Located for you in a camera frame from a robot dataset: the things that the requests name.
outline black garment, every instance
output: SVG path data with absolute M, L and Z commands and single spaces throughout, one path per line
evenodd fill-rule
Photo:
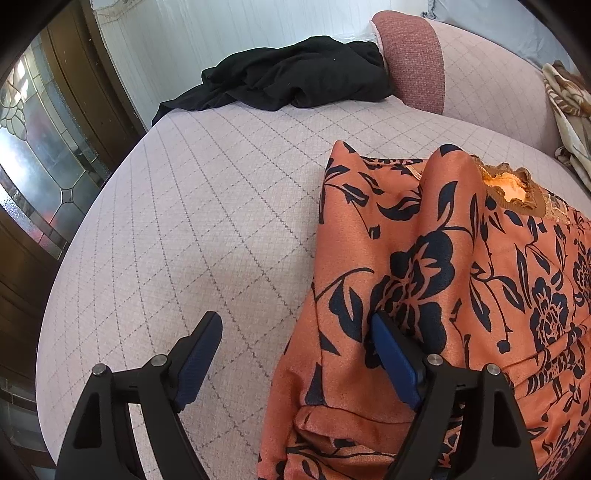
M 345 44 L 330 37 L 235 53 L 204 70 L 202 80 L 202 85 L 161 103 L 152 125 L 175 108 L 205 110 L 236 100 L 275 111 L 288 103 L 308 108 L 346 99 L 377 102 L 392 94 L 375 43 Z

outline white paneled wall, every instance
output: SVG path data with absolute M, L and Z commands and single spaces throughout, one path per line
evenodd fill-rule
M 164 100 L 237 51 L 361 32 L 376 12 L 420 14 L 427 0 L 93 0 L 103 40 L 148 127 Z

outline orange dress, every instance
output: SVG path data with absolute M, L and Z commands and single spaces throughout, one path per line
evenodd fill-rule
M 540 478 L 554 478 L 591 414 L 590 226 L 526 170 L 485 167 L 453 145 L 429 160 L 381 160 L 337 142 L 314 280 L 272 381 L 259 478 L 382 480 L 414 412 L 375 352 L 376 310 L 454 366 L 499 365 Z M 460 428 L 461 412 L 434 478 Z

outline pink fabric upholstery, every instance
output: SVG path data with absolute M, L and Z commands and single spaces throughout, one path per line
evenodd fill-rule
M 443 115 L 489 128 L 553 157 L 562 143 L 541 72 L 485 38 L 428 22 L 443 52 Z
M 377 13 L 395 94 L 408 106 L 507 135 L 554 156 L 561 145 L 541 73 L 485 38 L 394 11 Z
M 399 12 L 378 12 L 372 19 L 388 65 L 394 94 L 406 105 L 443 113 L 445 72 L 437 35 L 424 19 Z

